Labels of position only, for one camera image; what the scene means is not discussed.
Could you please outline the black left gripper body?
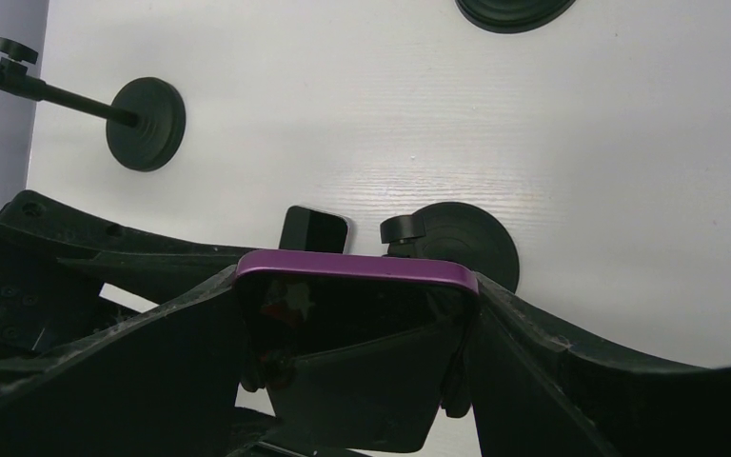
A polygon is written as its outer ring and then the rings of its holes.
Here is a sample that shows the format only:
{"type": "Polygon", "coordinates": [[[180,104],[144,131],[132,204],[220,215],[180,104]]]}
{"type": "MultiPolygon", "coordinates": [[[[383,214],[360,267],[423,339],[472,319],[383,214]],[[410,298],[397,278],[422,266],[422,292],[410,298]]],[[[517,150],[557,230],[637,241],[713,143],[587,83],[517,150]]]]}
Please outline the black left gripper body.
{"type": "Polygon", "coordinates": [[[0,360],[34,358],[136,316],[103,281],[0,239],[0,360]]]}

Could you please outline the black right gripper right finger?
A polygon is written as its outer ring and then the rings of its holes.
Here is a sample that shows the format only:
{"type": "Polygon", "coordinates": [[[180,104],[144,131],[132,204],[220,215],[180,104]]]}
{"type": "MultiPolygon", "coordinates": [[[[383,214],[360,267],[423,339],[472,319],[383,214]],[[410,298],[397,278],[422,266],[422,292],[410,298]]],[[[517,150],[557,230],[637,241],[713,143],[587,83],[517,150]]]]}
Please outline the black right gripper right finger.
{"type": "Polygon", "coordinates": [[[606,340],[479,275],[464,365],[485,456],[731,456],[731,367],[606,340]]]}

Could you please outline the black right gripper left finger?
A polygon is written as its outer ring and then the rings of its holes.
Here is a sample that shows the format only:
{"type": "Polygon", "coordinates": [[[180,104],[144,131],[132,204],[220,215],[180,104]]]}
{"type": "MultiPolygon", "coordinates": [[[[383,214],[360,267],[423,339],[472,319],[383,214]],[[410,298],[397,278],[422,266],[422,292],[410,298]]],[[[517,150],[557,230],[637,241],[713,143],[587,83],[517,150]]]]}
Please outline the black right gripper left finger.
{"type": "Polygon", "coordinates": [[[247,335],[234,268],[35,358],[0,360],[0,456],[237,456],[247,335]]]}

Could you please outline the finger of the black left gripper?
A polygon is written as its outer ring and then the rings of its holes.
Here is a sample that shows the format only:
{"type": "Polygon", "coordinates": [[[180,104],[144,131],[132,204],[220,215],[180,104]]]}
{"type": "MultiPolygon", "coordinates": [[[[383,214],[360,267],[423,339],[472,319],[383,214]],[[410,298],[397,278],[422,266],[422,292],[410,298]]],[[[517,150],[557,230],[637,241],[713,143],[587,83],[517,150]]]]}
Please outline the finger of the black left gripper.
{"type": "Polygon", "coordinates": [[[33,190],[19,192],[0,211],[0,241],[157,304],[195,288],[252,251],[123,226],[33,190]]]}

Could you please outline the purple cased phone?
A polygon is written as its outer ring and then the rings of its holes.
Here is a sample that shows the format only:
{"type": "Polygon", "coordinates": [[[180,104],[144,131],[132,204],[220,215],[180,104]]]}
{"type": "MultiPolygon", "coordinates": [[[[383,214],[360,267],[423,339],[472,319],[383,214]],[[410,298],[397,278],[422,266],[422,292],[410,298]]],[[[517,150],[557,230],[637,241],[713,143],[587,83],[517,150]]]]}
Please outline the purple cased phone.
{"type": "Polygon", "coordinates": [[[263,364],[450,326],[478,295],[456,263],[297,250],[244,255],[233,286],[263,364]]]}

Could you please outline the black ball-joint phone stand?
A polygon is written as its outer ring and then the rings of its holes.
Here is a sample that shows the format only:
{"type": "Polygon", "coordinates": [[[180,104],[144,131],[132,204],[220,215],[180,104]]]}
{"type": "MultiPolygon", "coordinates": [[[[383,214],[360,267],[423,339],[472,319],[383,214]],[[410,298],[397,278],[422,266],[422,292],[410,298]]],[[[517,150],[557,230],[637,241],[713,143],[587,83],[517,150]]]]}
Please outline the black ball-joint phone stand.
{"type": "MultiPolygon", "coordinates": [[[[516,288],[520,260],[504,226],[460,202],[386,219],[380,257],[447,261],[516,288]]],[[[439,412],[470,410],[464,352],[477,297],[456,324],[411,330],[355,347],[263,364],[252,350],[243,387],[265,389],[281,427],[265,442],[284,455],[421,449],[439,412]]]]}

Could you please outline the black round-base phone stand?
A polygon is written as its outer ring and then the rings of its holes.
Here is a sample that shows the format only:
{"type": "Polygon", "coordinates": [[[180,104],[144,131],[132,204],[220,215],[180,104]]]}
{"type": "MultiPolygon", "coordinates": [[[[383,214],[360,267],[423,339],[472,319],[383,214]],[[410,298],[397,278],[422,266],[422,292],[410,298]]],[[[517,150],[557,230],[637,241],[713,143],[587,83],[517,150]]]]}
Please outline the black round-base phone stand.
{"type": "Polygon", "coordinates": [[[575,0],[456,0],[464,18],[482,30],[514,34],[538,29],[554,21],[575,0]]]}

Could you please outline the silver-edged black phone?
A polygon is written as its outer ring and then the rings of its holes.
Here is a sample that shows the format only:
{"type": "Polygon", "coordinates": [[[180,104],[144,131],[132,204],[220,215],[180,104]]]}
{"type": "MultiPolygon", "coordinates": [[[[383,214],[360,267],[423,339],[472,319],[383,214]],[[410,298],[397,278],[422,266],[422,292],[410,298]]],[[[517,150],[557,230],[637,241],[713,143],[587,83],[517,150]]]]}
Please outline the silver-edged black phone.
{"type": "Polygon", "coordinates": [[[350,230],[344,216],[291,206],[286,210],[278,249],[347,253],[350,230]]]}

